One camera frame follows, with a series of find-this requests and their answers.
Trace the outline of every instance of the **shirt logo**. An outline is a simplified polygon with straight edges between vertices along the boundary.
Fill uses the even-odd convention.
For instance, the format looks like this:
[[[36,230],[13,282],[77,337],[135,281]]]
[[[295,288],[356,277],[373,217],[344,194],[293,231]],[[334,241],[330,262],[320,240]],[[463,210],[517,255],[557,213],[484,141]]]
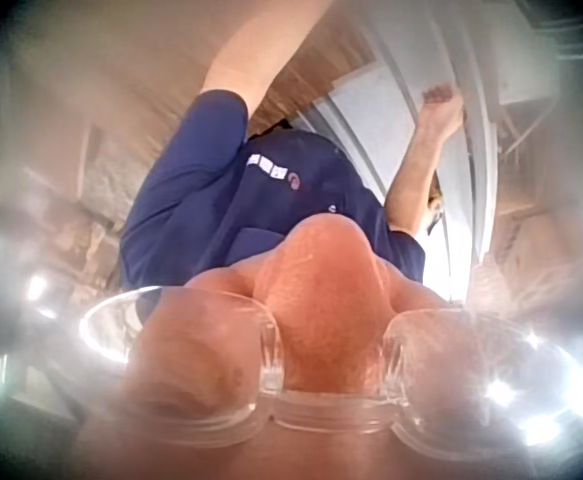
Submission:
[[[271,160],[262,155],[251,155],[247,160],[247,167],[249,165],[258,165],[260,170],[276,180],[284,180],[289,172],[288,168],[278,167]]]

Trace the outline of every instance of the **nose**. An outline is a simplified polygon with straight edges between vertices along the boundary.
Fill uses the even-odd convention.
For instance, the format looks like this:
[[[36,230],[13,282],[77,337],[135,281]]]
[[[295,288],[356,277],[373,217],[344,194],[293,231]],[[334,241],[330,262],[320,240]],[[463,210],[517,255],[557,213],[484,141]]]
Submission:
[[[267,260],[254,297],[273,313],[285,387],[371,393],[382,334],[393,316],[386,268],[364,233],[338,215],[300,223]]]

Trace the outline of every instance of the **clear lens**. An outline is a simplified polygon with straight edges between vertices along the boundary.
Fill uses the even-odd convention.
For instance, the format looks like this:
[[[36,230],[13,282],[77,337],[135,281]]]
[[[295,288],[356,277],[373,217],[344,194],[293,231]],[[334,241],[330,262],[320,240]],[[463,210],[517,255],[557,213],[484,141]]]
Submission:
[[[275,323],[238,295],[141,289],[89,311],[78,337],[55,355],[65,390],[89,415],[165,440],[246,440],[269,416],[259,395],[282,381]]]
[[[446,460],[550,441],[568,410],[573,365],[532,332],[488,315],[399,315],[385,335],[385,395],[398,407],[393,430],[420,453]]]

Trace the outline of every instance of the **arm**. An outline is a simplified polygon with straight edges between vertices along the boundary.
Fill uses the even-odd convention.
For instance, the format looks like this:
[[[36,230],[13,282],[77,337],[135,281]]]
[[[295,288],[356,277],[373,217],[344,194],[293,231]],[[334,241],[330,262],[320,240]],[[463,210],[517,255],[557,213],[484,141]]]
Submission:
[[[436,87],[424,96],[415,133],[384,205],[390,230],[412,237],[426,211],[442,147],[462,125],[462,97],[450,87]]]
[[[249,117],[333,0],[268,0],[220,50],[202,87],[229,90]]]

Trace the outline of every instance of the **blue shirt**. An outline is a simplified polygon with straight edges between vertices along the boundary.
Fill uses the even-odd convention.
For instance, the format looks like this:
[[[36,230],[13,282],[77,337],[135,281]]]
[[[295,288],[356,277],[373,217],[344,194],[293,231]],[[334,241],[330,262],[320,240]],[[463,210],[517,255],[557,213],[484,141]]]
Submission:
[[[189,108],[125,225],[125,287],[183,285],[273,249],[300,221],[325,212],[354,220],[378,256],[422,281],[422,247],[389,230],[382,205],[338,147],[299,130],[245,142],[247,120],[232,92],[206,92]]]

